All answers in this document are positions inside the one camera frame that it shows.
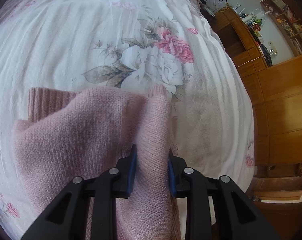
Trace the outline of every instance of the floral bedding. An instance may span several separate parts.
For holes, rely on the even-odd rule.
[[[13,240],[36,217],[11,151],[13,123],[27,119],[29,89],[99,85],[145,93],[157,83],[172,101],[179,155],[204,175],[227,174],[246,190],[254,173],[251,102],[196,0],[6,3],[0,12],[0,224]],[[182,236],[185,208],[180,203]]]

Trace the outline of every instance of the cabinet door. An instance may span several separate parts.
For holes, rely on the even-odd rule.
[[[217,12],[215,14],[215,17],[215,20],[210,21],[210,25],[212,30],[216,33],[217,31],[227,26],[229,24],[229,20],[222,12]]]
[[[253,106],[254,135],[269,135],[267,109],[265,104]]]
[[[256,43],[251,37],[249,30],[239,18],[231,20],[231,25],[247,50],[255,47]]]
[[[258,72],[265,101],[302,92],[302,55]]]
[[[246,77],[248,75],[255,73],[253,63],[248,62],[250,60],[251,60],[251,58],[247,51],[242,52],[241,54],[239,54],[235,57],[232,57],[232,61],[234,62],[235,67],[237,67],[236,69],[237,69],[240,77]]]
[[[302,130],[302,93],[266,102],[270,134]]]
[[[254,47],[252,49],[249,49],[248,53],[251,60],[253,60],[252,63],[256,72],[264,70],[266,68],[266,63],[264,62],[264,58],[261,57],[262,55],[258,48]]]
[[[263,103],[263,94],[256,73],[242,78],[243,85],[248,92],[252,105]]]
[[[270,165],[302,163],[302,130],[270,135]]]

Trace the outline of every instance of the drawer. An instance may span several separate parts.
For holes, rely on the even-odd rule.
[[[261,57],[262,55],[261,55],[261,52],[260,52],[259,48],[254,47],[252,49],[249,49],[248,53],[250,55],[251,60],[254,59],[252,61],[252,63],[254,65],[254,68],[255,68],[256,72],[264,70],[267,67],[267,65],[264,61],[264,58]]]
[[[254,48],[256,46],[256,42],[251,37],[251,34],[249,33],[249,30],[246,28],[244,23],[239,18],[235,18],[230,22],[239,38],[241,39],[244,47],[247,50]]]
[[[240,77],[245,77],[245,76],[255,73],[255,68],[253,66],[253,63],[248,62],[250,60],[251,60],[251,58],[247,51],[242,52],[241,54],[238,54],[235,57],[232,57],[232,61],[233,61],[234,65],[237,67],[236,69],[237,69]]]

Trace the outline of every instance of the metal screw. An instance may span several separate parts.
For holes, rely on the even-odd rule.
[[[222,182],[224,182],[224,183],[228,183],[228,182],[230,182],[231,179],[230,179],[229,176],[224,175],[224,176],[221,177],[221,180],[222,180]]]
[[[73,183],[74,183],[74,184],[79,184],[81,181],[82,181],[82,178],[81,178],[81,177],[75,177],[75,178],[73,179]]]
[[[184,169],[184,172],[186,174],[192,174],[194,172],[194,169],[187,167],[187,168]]]
[[[112,175],[115,175],[118,173],[118,169],[117,168],[112,168],[109,170],[109,173],[112,174]]]

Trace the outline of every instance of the wooden shelf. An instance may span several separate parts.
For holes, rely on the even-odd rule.
[[[301,19],[297,19],[297,20],[293,21],[292,23],[296,23],[296,22],[299,22],[299,21],[301,21]]]
[[[276,19],[278,19],[278,18],[280,18],[281,16],[283,16],[284,15],[284,13],[280,13],[279,15],[277,15],[277,16],[274,16]]]
[[[295,37],[297,37],[297,36],[299,36],[299,33],[296,33],[296,34],[294,34],[294,35],[291,35],[291,36],[289,36],[289,38],[292,39],[292,38],[295,38]]]
[[[302,32],[298,33],[298,31],[296,30],[296,28],[294,27],[294,23],[299,22],[299,24],[302,24],[302,20],[296,19],[294,21],[290,21],[289,18],[287,17],[287,15],[275,4],[275,2],[273,0],[263,0],[261,1],[261,5],[264,8],[265,11],[268,11],[269,8],[266,6],[266,4],[269,4],[270,7],[273,8],[273,12],[269,13],[268,16],[273,20],[273,22],[277,25],[277,27],[279,28],[280,32],[282,33],[283,37],[285,38],[285,40],[287,41],[290,49],[292,50],[294,56],[299,56],[300,52],[298,51],[298,49],[296,48],[294,42],[292,41],[293,39],[297,39],[300,44],[300,49],[302,51],[302,37],[300,36],[300,34],[302,34]],[[285,20],[285,23],[279,23],[277,19],[283,19]],[[290,28],[293,30],[294,34],[293,35],[289,35],[284,29],[283,26],[285,24],[288,24],[290,26]]]

